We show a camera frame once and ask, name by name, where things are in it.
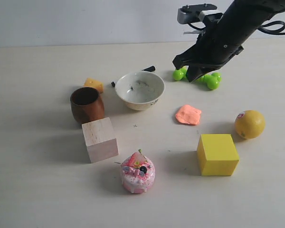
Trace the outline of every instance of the brown wooden cup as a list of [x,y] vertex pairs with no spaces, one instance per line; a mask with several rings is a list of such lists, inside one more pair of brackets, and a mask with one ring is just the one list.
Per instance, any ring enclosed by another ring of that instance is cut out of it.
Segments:
[[74,119],[85,124],[105,117],[104,103],[97,89],[82,87],[71,95],[71,109]]

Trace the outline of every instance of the yellow fruit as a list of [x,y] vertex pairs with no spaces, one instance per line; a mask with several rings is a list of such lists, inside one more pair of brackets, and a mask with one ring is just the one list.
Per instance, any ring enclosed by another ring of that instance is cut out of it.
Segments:
[[255,110],[247,110],[237,115],[235,120],[236,132],[244,139],[258,137],[265,129],[264,116]]

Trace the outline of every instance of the yellow cube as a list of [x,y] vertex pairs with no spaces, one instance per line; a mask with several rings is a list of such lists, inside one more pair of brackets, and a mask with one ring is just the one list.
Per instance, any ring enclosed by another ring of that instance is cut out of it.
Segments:
[[100,93],[104,92],[104,86],[101,82],[95,80],[95,79],[91,79],[91,78],[87,78],[84,84],[84,87],[93,87],[95,89],[97,89]]
[[202,134],[197,155],[202,176],[231,176],[239,162],[230,134]]

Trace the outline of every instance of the pink sponge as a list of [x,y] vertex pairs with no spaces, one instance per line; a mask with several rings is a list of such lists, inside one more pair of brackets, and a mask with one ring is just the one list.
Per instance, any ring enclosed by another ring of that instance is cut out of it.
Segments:
[[186,104],[179,109],[175,117],[182,124],[198,125],[200,123],[200,114],[201,110]]

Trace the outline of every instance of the white wall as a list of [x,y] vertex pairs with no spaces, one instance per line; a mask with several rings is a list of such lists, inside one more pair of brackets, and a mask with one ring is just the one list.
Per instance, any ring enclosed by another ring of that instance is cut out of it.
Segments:
[[[232,0],[209,0],[224,12]],[[0,0],[0,47],[195,40],[177,10],[203,0]],[[276,16],[285,21],[285,13]],[[251,38],[270,37],[256,31]]]

